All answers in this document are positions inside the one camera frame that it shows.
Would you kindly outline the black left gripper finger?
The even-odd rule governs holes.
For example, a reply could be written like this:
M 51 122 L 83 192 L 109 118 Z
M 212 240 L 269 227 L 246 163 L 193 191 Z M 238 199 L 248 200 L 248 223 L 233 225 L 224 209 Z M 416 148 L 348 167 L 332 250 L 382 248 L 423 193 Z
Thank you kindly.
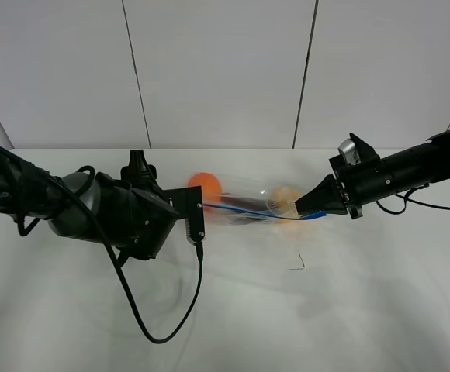
M 197 245 L 205 237 L 204 203 L 200 186 L 174 188 L 163 191 L 164 197 L 177 211 L 178 219 L 184 219 L 188 241 Z

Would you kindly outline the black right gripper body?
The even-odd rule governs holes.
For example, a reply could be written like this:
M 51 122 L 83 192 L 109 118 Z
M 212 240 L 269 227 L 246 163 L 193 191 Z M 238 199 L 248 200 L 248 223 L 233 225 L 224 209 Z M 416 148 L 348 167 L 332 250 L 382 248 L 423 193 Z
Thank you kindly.
M 352 219 L 362 217 L 362 196 L 356 191 L 357 183 L 362 178 L 363 171 L 379 162 L 379 155 L 372 146 L 354 133 L 349 138 L 356 143 L 361 163 L 356 165 L 345 164 L 338 155 L 329 159 L 334 177 L 337 179 L 344 199 L 344 206 Z

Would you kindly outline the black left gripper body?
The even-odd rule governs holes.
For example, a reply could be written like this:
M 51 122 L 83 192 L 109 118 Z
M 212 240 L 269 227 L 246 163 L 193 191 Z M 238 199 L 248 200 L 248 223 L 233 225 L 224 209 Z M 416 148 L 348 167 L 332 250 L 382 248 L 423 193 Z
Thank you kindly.
M 86 173 L 75 172 L 62 181 L 75 192 L 87 186 L 88 179 Z M 175 225 L 178 213 L 157 195 L 130 186 L 98 172 L 80 200 L 96 217 L 109 244 L 123 253 L 123 259 L 154 259 Z M 48 222 L 52 231 L 58 236 L 102 244 L 99 231 L 86 214 L 70 199 L 66 202 L 68 207 Z

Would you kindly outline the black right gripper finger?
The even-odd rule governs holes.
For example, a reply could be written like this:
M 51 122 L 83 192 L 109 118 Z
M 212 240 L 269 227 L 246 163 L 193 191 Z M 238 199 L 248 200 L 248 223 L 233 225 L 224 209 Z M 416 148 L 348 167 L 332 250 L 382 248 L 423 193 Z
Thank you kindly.
M 344 207 L 341 189 L 333 174 L 328 174 L 312 191 L 296 201 L 297 212 L 300 213 L 301 207 L 311 205 Z
M 347 215 L 348 210 L 346 208 L 338 207 L 323 207 L 319 205 L 303 206 L 300 208 L 300 215 L 302 217 L 310 215 Z

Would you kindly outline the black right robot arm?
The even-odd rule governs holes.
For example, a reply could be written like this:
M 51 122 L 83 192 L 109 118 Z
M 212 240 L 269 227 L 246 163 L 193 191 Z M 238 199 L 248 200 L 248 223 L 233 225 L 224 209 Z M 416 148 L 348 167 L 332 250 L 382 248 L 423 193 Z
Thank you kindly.
M 328 174 L 296 201 L 300 216 L 317 212 L 362 216 L 362 207 L 402 191 L 450 179 L 450 130 L 427 142 L 380 157 L 364 140 L 350 133 L 330 159 Z

